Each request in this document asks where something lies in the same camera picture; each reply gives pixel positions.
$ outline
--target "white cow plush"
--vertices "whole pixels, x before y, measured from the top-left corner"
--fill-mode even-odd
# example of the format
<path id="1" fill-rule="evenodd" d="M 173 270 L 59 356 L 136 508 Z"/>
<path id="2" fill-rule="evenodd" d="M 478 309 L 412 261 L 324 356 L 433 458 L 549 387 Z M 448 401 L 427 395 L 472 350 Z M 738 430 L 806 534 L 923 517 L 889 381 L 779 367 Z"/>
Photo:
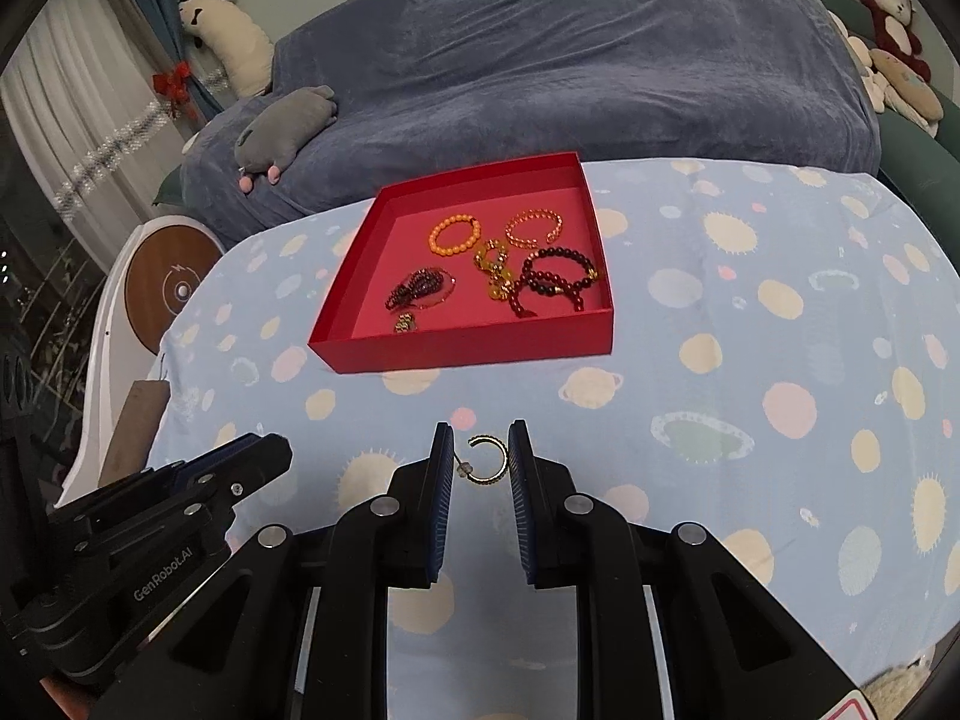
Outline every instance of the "white cow plush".
<path id="1" fill-rule="evenodd" d="M 223 63 L 238 98 L 258 95 L 270 85 L 274 44 L 250 16 L 229 0 L 181 0 L 179 10 L 187 34 Z"/>

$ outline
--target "white sheer curtain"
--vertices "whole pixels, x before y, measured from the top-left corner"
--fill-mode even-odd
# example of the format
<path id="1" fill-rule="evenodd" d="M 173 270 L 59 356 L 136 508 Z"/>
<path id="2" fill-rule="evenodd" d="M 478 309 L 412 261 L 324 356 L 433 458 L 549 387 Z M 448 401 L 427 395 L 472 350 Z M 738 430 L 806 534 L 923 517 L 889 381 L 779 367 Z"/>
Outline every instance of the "white sheer curtain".
<path id="1" fill-rule="evenodd" d="M 106 0 L 50 0 L 0 76 L 37 183 L 104 271 L 181 162 L 147 67 Z"/>

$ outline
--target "jewelry tray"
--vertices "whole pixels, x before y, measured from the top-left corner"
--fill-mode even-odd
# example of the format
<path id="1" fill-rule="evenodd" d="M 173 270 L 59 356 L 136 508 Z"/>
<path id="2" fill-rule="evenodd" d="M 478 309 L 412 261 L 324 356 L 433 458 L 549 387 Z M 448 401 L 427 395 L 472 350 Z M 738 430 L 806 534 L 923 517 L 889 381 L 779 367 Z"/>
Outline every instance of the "jewelry tray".
<path id="1" fill-rule="evenodd" d="M 582 292 L 583 312 L 575 313 L 564 295 L 545 298 L 524 289 L 520 300 L 537 316 L 519 319 L 506 301 L 488 296 L 488 276 L 474 264 L 479 245 L 491 239 L 506 242 L 507 222 L 538 208 L 563 217 L 563 232 L 552 245 L 583 252 L 600 271 L 600 280 Z M 440 257 L 430 251 L 427 240 L 430 231 L 453 214 L 477 217 L 481 238 L 471 251 Z M 552 224 L 530 221 L 517 234 L 533 234 L 542 241 Z M 467 225 L 452 225 L 443 233 L 443 245 L 456 245 L 468 235 Z M 510 247 L 507 267 L 514 276 L 520 275 L 530 253 Z M 384 301 L 408 274 L 431 266 L 456 279 L 453 293 L 439 305 L 415 311 L 416 329 L 395 333 L 397 313 L 387 311 Z M 562 258 L 538 260 L 536 268 L 570 280 L 583 276 L 579 266 Z M 577 154 L 465 167 L 382 189 L 330 286 L 309 346 L 338 373 L 610 354 L 613 296 Z"/>

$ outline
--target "red bow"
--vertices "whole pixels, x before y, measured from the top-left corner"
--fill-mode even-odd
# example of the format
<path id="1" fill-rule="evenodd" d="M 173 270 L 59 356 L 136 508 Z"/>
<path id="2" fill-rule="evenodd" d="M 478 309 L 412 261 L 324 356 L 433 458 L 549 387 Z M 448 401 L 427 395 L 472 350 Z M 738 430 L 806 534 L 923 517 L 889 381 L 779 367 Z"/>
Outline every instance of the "red bow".
<path id="1" fill-rule="evenodd" d="M 190 77 L 190 66 L 186 62 L 178 62 L 168 74 L 154 76 L 154 91 L 162 98 L 170 100 L 170 118 L 176 119 L 176 111 L 182 110 L 190 119 L 197 117 L 197 112 L 190 104 L 190 93 L 186 90 L 186 79 Z"/>

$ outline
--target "yellow beaded bracelet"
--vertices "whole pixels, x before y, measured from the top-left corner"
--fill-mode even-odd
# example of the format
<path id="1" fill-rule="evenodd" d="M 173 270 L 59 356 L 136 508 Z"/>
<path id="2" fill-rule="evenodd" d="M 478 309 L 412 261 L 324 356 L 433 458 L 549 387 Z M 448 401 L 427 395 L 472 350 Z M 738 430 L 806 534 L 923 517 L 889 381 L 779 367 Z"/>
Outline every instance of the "yellow beaded bracelet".
<path id="1" fill-rule="evenodd" d="M 441 247 L 437 244 L 437 237 L 440 233 L 443 232 L 446 228 L 450 227 L 452 224 L 458 223 L 458 221 L 465 221 L 470 224 L 472 227 L 472 234 L 467 238 L 462 244 L 456 245 L 456 247 Z M 469 214 L 454 214 L 452 217 L 445 218 L 440 224 L 433 228 L 433 231 L 430 233 L 430 251 L 434 254 L 440 255 L 440 257 L 452 257 L 455 254 L 462 254 L 463 252 L 470 250 L 476 242 L 480 240 L 480 223 L 477 221 L 476 217 L 472 217 Z"/>

